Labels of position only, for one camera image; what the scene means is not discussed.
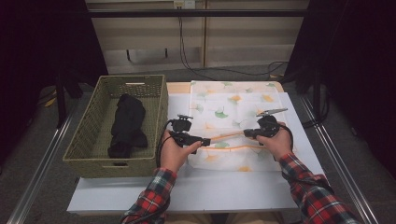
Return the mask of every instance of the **cable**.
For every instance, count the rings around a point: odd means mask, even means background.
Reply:
[[[330,111],[330,94],[326,91],[325,102],[321,108],[320,117],[317,119],[311,119],[309,121],[302,122],[303,127],[305,129],[307,129],[307,128],[311,128],[317,124],[320,124],[327,118],[329,111]]]
[[[170,124],[170,123],[172,123],[172,120],[166,121],[166,123],[163,125],[163,131],[161,132],[161,136],[158,141],[157,149],[155,151],[157,167],[161,167],[161,150],[163,149],[163,135],[165,134],[166,127],[168,127],[168,124]]]
[[[187,61],[187,56],[186,56],[186,50],[184,50],[184,37],[183,37],[183,20],[181,19],[181,17],[178,18],[178,26],[180,28],[180,59],[181,62],[183,63],[184,67],[189,69],[190,71],[192,71],[195,75],[197,75],[198,77],[205,77],[208,78],[212,81],[216,81],[213,77],[207,77],[201,74],[196,73],[189,65],[188,61]]]
[[[268,75],[267,79],[265,79],[266,81],[268,81],[270,79],[270,75],[272,72],[274,72],[276,69],[278,69],[280,66],[282,66],[285,63],[288,62],[273,62],[268,64],[267,66],[267,72],[265,73],[259,73],[259,74],[252,74],[252,73],[245,73],[245,72],[240,72],[240,71],[235,71],[235,70],[231,70],[231,69],[226,69],[226,68],[196,68],[193,69],[190,67],[188,60],[187,60],[187,56],[186,56],[186,50],[184,47],[184,36],[183,36],[183,20],[181,17],[178,18],[178,24],[179,24],[179,45],[180,45],[180,60],[183,63],[184,67],[187,68],[188,70],[192,71],[195,75],[199,76],[199,77],[205,77],[208,78],[210,80],[216,81],[213,77],[207,77],[201,74],[198,74],[198,71],[206,71],[206,70],[218,70],[218,71],[226,71],[226,72],[233,72],[233,73],[238,73],[238,74],[242,74],[245,76],[252,76],[252,77],[257,77],[257,76],[265,76]],[[280,63],[280,65],[278,65],[275,69],[270,70],[271,65],[275,64],[275,63]]]
[[[279,124],[279,123],[277,125],[279,125],[279,127],[283,128],[284,130],[288,131],[288,133],[290,135],[290,147],[291,147],[291,152],[292,152],[294,143],[293,143],[293,133],[291,132],[291,129],[288,128],[287,126]]]

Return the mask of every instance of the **black curtain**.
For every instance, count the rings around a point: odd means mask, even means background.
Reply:
[[[86,11],[85,1],[2,1],[0,161],[33,117],[42,88],[62,74],[65,88],[79,97],[77,83],[94,86],[107,75],[91,19],[62,14],[73,10]]]
[[[308,8],[333,13],[304,18],[286,78],[303,93],[319,73],[375,157],[396,176],[396,6],[390,0],[311,0]]]

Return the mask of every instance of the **person's right hand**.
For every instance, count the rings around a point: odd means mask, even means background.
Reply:
[[[256,139],[270,150],[277,161],[284,155],[291,153],[290,135],[288,131],[283,128],[280,128],[279,132],[271,138],[257,135]]]

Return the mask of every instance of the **hand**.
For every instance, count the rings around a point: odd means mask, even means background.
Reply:
[[[188,147],[180,147],[171,137],[168,130],[163,134],[163,150],[161,152],[161,167],[177,173],[178,169],[184,164],[187,157],[201,146],[197,141]]]
[[[288,131],[283,128],[280,128],[279,132],[274,137],[267,138],[257,135],[256,139],[260,143],[263,143],[265,146],[267,146],[267,148],[270,150],[270,152],[273,154],[277,161],[279,161],[279,159],[282,158],[284,155],[292,152],[290,150],[290,135]]]

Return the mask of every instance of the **leaf pattern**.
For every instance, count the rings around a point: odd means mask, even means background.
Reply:
[[[216,127],[210,123],[205,122],[205,128],[206,129],[215,129]]]
[[[226,86],[232,86],[232,85],[233,85],[232,82],[221,82],[221,83],[224,85],[224,88],[225,88]]]
[[[197,96],[205,98],[207,96],[207,92],[200,92],[197,94]]]
[[[248,166],[241,166],[238,169],[239,172],[251,172],[252,170]]]
[[[260,114],[260,113],[262,113],[262,112],[264,112],[264,111],[261,110],[261,109],[257,109],[256,115],[258,115],[258,114]]]
[[[241,123],[242,123],[243,121],[245,121],[245,119],[242,120],[241,122],[237,122],[236,120],[233,119],[232,125],[233,125],[233,127],[235,127],[235,128],[241,129]]]
[[[218,159],[218,155],[207,155],[207,157],[205,158],[205,161],[215,161]]]
[[[219,108],[216,112],[215,112],[215,116],[219,119],[225,119],[228,117],[228,115],[224,114],[224,107],[221,109]]]
[[[263,94],[262,99],[266,102],[273,102],[274,99],[270,95]]]
[[[200,104],[197,104],[194,109],[196,109],[200,114],[202,114],[202,112],[204,111],[204,107]]]
[[[217,148],[226,148],[226,147],[229,147],[229,146],[230,146],[230,144],[228,144],[226,142],[219,142],[219,143],[215,144],[215,147],[217,147]]]
[[[233,105],[237,105],[238,101],[242,100],[239,95],[232,96],[228,99]]]

